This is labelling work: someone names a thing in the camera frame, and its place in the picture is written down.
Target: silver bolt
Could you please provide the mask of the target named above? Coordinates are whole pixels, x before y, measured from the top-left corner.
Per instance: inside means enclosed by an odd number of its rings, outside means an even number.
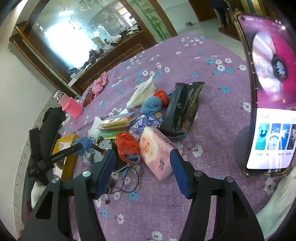
[[[229,183],[233,183],[233,182],[234,182],[233,177],[226,177],[226,180],[227,180],[227,182],[229,182]]]
[[[58,177],[55,177],[52,179],[52,183],[58,183],[59,182],[59,178]]]
[[[90,171],[85,171],[84,173],[82,173],[82,175],[84,177],[89,177],[91,175],[91,172]]]
[[[194,175],[197,177],[201,177],[202,176],[202,172],[201,171],[195,171]]]

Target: smartphone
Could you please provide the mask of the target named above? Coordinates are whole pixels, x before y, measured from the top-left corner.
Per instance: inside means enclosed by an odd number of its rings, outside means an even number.
[[[235,13],[250,70],[252,91],[246,175],[285,173],[295,154],[296,49],[288,29],[275,19]]]

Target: black snack bag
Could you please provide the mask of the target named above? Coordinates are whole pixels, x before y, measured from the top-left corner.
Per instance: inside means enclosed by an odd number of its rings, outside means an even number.
[[[204,82],[176,84],[166,118],[159,126],[164,135],[177,137],[187,132],[196,116],[198,95],[204,84]]]

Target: pink towel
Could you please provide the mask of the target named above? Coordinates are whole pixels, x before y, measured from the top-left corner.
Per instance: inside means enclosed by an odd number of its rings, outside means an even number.
[[[97,97],[103,91],[103,86],[106,85],[107,78],[108,78],[108,74],[104,72],[102,73],[100,78],[94,81],[94,87],[92,90],[93,94],[95,95],[94,97]]]

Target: bed sheet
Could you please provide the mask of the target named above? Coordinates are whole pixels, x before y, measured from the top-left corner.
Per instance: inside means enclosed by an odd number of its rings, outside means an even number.
[[[78,119],[71,118],[63,135],[87,135],[95,116],[118,114],[140,83],[155,74],[157,90],[173,91],[177,82],[204,81],[198,113],[188,136],[175,141],[184,160],[210,177],[233,176],[257,213],[271,197],[280,177],[247,178],[235,164],[233,144],[237,133],[250,123],[251,97],[247,64],[230,50],[196,33],[188,33],[156,44],[108,72],[104,91],[89,104]],[[81,104],[86,96],[85,91]],[[173,175],[159,181],[144,164],[135,166],[140,183],[133,193],[119,192],[95,201],[106,240],[176,241],[183,230],[190,201],[180,193]],[[91,165],[79,158],[77,176]],[[133,190],[137,175],[127,174],[125,190]],[[113,176],[121,187],[124,174]],[[79,233],[71,201],[73,237]],[[215,208],[211,207],[206,238],[211,237]]]

